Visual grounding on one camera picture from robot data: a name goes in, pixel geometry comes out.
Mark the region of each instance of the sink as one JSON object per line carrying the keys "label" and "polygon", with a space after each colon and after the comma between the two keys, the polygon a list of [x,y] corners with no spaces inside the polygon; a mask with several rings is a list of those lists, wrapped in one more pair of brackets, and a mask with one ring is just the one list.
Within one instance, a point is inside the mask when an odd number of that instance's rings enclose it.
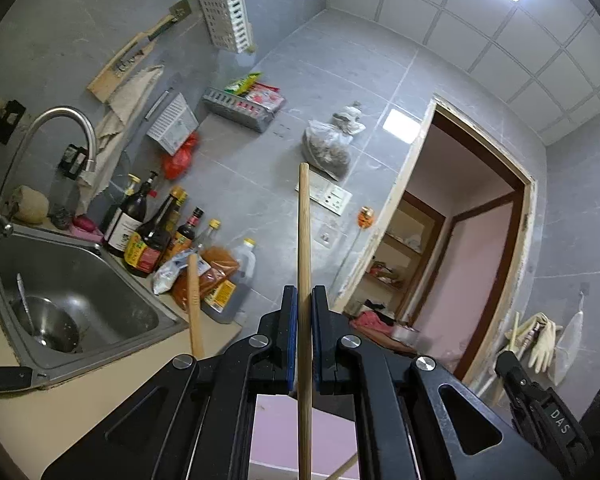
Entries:
{"label": "sink", "polygon": [[[28,300],[68,315],[77,345],[58,351],[30,335],[18,273]],[[0,322],[20,364],[33,369],[33,387],[85,373],[187,326],[100,245],[24,226],[0,237]]]}

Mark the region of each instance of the faucet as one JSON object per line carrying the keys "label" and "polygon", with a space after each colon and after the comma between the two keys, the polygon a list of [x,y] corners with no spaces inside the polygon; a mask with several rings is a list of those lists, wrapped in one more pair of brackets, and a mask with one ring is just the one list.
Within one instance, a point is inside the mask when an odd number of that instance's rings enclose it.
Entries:
{"label": "faucet", "polygon": [[[33,135],[40,129],[40,126],[46,123],[49,119],[53,119],[55,117],[68,117],[78,123],[82,129],[82,132],[84,133],[84,137],[87,139],[87,162],[84,169],[86,171],[94,171],[96,169],[96,135],[87,116],[77,108],[73,108],[71,106],[55,106],[53,108],[49,108],[49,110],[42,112],[34,119],[34,121],[31,123],[31,126],[22,137],[18,149],[13,154],[13,158],[11,159],[9,167],[7,168],[7,174],[4,176],[4,180],[0,186],[0,208],[4,202],[4,195],[9,188],[11,177],[13,176],[13,173],[15,173],[16,168],[22,160],[22,156],[24,155],[27,146],[31,142]],[[0,223],[2,224],[3,232],[5,234],[13,231],[13,227],[11,226],[10,222],[4,220],[1,215]]]}

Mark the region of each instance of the metal screw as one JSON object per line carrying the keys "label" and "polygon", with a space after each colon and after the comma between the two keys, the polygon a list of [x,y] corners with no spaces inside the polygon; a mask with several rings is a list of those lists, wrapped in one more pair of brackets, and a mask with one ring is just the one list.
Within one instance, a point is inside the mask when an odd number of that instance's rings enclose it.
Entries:
{"label": "metal screw", "polygon": [[252,335],[249,338],[249,344],[254,348],[263,348],[269,344],[269,338],[262,334]]}
{"label": "metal screw", "polygon": [[358,348],[360,346],[360,338],[357,335],[344,335],[340,342],[347,348]]}
{"label": "metal screw", "polygon": [[193,357],[189,354],[176,355],[176,357],[171,360],[171,364],[178,370],[186,370],[186,368],[189,368],[193,364]]}
{"label": "metal screw", "polygon": [[436,367],[436,362],[426,355],[420,356],[416,359],[416,366],[425,372],[430,372]]}

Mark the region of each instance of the shelf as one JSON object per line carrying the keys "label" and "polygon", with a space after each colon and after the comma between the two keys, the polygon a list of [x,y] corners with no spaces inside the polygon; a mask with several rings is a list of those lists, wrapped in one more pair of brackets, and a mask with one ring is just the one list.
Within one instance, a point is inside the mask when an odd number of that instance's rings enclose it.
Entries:
{"label": "shelf", "polygon": [[364,276],[368,277],[373,282],[380,283],[380,285],[384,286],[384,288],[387,288],[387,289],[392,290],[394,292],[400,292],[402,290],[401,288],[398,288],[397,286],[393,286],[393,285],[390,285],[389,283],[383,282],[381,279],[376,278],[374,275],[372,275],[372,274],[370,274],[368,272],[365,272]]}
{"label": "shelf", "polygon": [[421,253],[411,249],[408,245],[403,244],[400,240],[392,237],[389,233],[384,233],[382,241],[389,247],[394,248],[396,251],[400,251],[402,254],[410,258],[419,258],[422,256]]}

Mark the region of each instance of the beige countertop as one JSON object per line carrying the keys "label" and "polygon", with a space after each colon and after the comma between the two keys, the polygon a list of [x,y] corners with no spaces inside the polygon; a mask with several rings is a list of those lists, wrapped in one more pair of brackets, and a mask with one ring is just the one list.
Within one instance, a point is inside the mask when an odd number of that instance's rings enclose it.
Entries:
{"label": "beige countertop", "polygon": [[[139,280],[148,286],[148,280]],[[168,294],[160,299],[185,317]],[[221,351],[240,326],[200,315],[205,356]],[[148,348],[47,390],[0,394],[0,442],[31,480],[177,354],[190,353],[184,330]],[[18,365],[0,327],[0,366]]]}

